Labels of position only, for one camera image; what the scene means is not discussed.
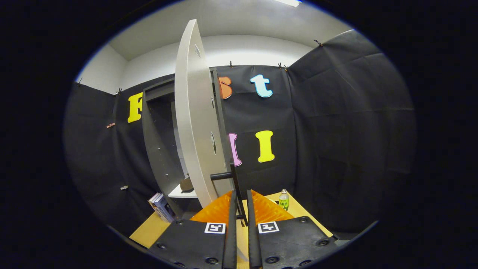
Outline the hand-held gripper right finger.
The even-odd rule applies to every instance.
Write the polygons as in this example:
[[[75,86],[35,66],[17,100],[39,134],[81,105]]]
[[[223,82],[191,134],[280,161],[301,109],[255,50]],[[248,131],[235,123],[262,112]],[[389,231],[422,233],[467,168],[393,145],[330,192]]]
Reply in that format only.
[[[302,269],[337,249],[338,237],[309,216],[260,222],[259,204],[266,198],[253,190],[246,193],[251,269]]]

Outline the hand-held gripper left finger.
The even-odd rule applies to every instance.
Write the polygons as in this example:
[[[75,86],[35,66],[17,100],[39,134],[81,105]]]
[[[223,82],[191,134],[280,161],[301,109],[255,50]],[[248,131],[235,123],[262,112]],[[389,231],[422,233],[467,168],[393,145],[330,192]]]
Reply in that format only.
[[[185,269],[237,268],[236,197],[229,191],[193,218],[173,221],[148,253]]]

